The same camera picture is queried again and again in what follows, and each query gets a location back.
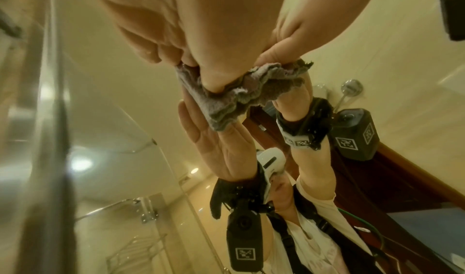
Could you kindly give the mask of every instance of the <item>white shirt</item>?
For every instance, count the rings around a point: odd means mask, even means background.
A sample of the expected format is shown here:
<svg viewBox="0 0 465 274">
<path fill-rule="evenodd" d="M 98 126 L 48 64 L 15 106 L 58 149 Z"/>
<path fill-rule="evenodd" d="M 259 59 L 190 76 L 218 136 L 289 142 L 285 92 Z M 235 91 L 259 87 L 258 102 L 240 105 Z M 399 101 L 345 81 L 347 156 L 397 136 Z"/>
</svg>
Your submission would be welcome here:
<svg viewBox="0 0 465 274">
<path fill-rule="evenodd" d="M 331 200 L 315 199 L 305 192 L 300 181 L 299 177 L 297 189 L 303 197 L 315 205 L 318 214 L 371 255 L 366 243 L 339 212 L 334 204 L 334 198 Z M 306 219 L 299 212 L 297 214 L 302 228 L 289 221 L 286 223 L 288 232 L 294 239 L 295 249 L 301 263 L 309 268 L 313 274 L 350 274 L 338 245 L 326 233 L 318 229 L 315 221 Z M 281 236 L 276 231 L 274 231 L 271 253 L 264 263 L 263 271 L 267 274 L 293 274 Z"/>
</svg>

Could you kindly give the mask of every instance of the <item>person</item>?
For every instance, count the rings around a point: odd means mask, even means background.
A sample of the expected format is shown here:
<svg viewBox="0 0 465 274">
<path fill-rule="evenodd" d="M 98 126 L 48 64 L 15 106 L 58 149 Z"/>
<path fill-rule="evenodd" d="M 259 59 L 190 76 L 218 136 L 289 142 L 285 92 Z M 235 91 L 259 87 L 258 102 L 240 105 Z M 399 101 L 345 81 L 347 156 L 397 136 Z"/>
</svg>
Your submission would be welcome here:
<svg viewBox="0 0 465 274">
<path fill-rule="evenodd" d="M 305 85 L 281 95 L 274 102 L 277 111 L 287 122 L 298 122 L 309 112 L 312 95 L 309 92 L 311 82 L 308 74 L 305 75 L 305 80 Z M 183 90 L 183 95 L 184 100 L 178 106 L 181 124 L 212 172 L 229 182 L 255 177 L 256 150 L 248 130 L 239 122 L 230 124 L 222 132 L 211 130 L 189 93 Z M 291 146 L 292 156 L 300 171 L 297 189 L 314 204 L 321 217 L 371 255 L 368 246 L 334 204 L 336 177 L 331 167 L 329 150 L 327 138 L 323 140 L 319 151 Z M 273 201 L 275 212 L 286 220 L 301 263 L 314 274 L 349 274 L 347 261 L 344 261 L 338 245 L 323 234 L 315 222 L 304 218 L 296 209 L 289 175 L 283 171 L 272 176 L 270 181 L 268 201 Z M 265 273 L 291 274 L 292 269 L 279 234 L 273 230 L 265 214 L 261 214 L 261 221 L 263 260 L 268 269 Z"/>
<path fill-rule="evenodd" d="M 101 0 L 117 28 L 150 63 L 199 66 L 210 92 L 252 68 L 286 64 L 330 42 L 370 0 Z"/>
</svg>

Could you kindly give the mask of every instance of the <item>ceiling light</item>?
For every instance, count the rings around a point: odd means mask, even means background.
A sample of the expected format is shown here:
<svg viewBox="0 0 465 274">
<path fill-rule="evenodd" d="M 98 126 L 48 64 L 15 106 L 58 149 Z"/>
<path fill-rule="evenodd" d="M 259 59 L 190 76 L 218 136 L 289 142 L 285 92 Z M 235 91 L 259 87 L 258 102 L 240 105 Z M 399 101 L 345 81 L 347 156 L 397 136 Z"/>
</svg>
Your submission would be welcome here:
<svg viewBox="0 0 465 274">
<path fill-rule="evenodd" d="M 71 159 L 71 169 L 74 172 L 83 172 L 89 170 L 93 166 L 93 161 L 88 157 L 74 156 Z"/>
</svg>

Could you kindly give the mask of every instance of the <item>towel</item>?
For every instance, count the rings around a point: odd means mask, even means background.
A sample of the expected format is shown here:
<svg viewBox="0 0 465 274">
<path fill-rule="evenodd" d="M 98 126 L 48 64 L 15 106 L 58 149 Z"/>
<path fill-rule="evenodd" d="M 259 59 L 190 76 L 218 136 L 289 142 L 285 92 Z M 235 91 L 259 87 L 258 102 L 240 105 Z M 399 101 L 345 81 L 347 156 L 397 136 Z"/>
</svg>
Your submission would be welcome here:
<svg viewBox="0 0 465 274">
<path fill-rule="evenodd" d="M 298 60 L 284 66 L 270 63 L 254 67 L 240 77 L 237 83 L 226 87 L 221 94 L 211 93 L 203 88 L 199 67 L 181 63 L 176 66 L 176 73 L 199 105 L 210 127 L 215 131 L 223 131 L 251 106 L 264 106 L 292 88 L 300 87 L 304 79 L 299 76 L 312 65 L 312 62 Z"/>
</svg>

